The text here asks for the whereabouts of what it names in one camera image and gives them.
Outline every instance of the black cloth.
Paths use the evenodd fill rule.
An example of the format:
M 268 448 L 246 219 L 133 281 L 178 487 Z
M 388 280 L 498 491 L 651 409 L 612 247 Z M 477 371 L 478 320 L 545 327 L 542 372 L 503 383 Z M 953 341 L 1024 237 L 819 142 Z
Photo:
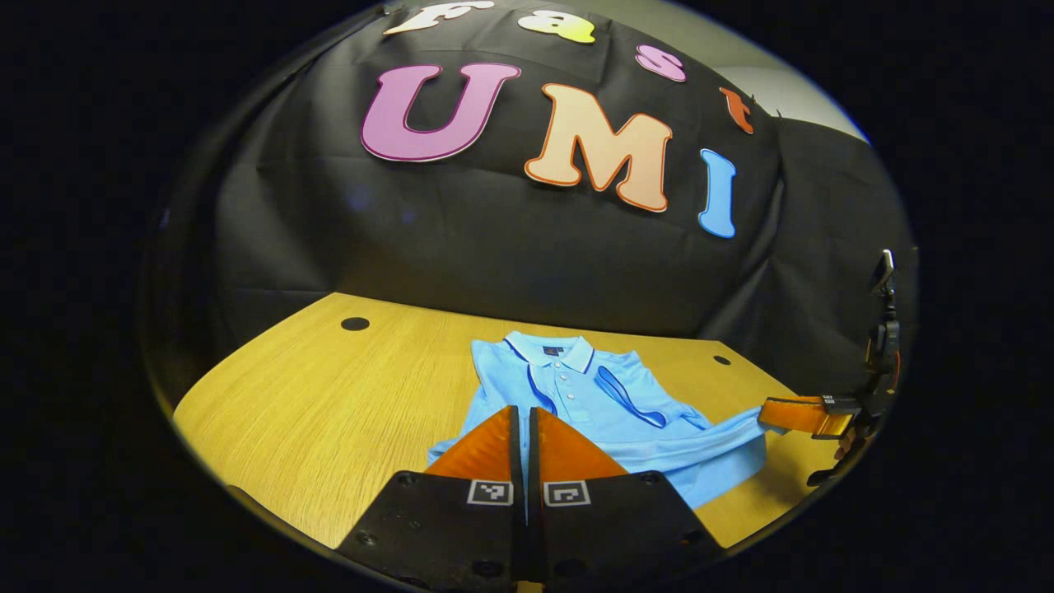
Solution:
M 165 233 L 187 237 L 184 258 L 170 256 L 167 273 L 189 279 L 181 291 L 157 293 L 183 293 L 182 301 L 168 296 L 179 313 L 167 319 L 193 320 L 158 332 L 171 348 L 157 360 L 171 370 L 159 375 L 173 378 L 164 390 L 173 402 L 223 356 L 333 291 L 529 323 L 720 340 L 803 395 L 848 390 L 863 380 L 877 315 L 867 280 L 884 248 L 901 265 L 906 353 L 917 253 L 896 189 L 865 142 L 769 115 L 714 70 L 609 19 L 564 8 L 596 24 L 592 44 L 519 26 L 534 8 L 500 3 L 390 38 L 382 32 L 413 11 L 379 15 L 262 85 L 241 125 L 215 136 L 222 156 L 200 164 L 212 167 L 211 184 L 161 214 L 159 244 L 168 244 L 158 251 L 180 246 Z M 641 67 L 642 43 L 678 55 L 687 81 Z M 443 67 L 408 117 L 411 127 L 433 130 L 457 104 L 460 68 L 474 62 L 523 74 L 502 87 L 468 150 L 424 163 L 365 150 L 359 132 L 380 74 Z M 581 151 L 583 179 L 573 187 L 525 175 L 545 139 L 548 82 L 597 96 L 616 130 L 636 113 L 672 129 L 665 212 L 622 202 L 616 183 L 594 191 Z M 753 135 L 729 116 L 722 86 L 750 104 Z M 737 167 L 733 238 L 698 222 L 707 202 L 701 149 Z M 202 284 L 204 295 L 189 293 Z M 184 362 L 177 370 L 162 358 Z

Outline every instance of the letter u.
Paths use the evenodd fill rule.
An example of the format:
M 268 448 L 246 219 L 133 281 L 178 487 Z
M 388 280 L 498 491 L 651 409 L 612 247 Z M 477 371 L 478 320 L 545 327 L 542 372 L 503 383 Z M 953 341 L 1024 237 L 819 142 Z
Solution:
M 425 81 L 443 72 L 437 65 L 411 65 L 380 75 L 380 90 L 363 122 L 363 145 L 386 160 L 422 162 L 457 154 L 483 133 L 502 83 L 520 76 L 520 68 L 501 63 L 473 63 L 462 67 L 468 78 L 453 117 L 431 132 L 406 124 L 410 107 Z

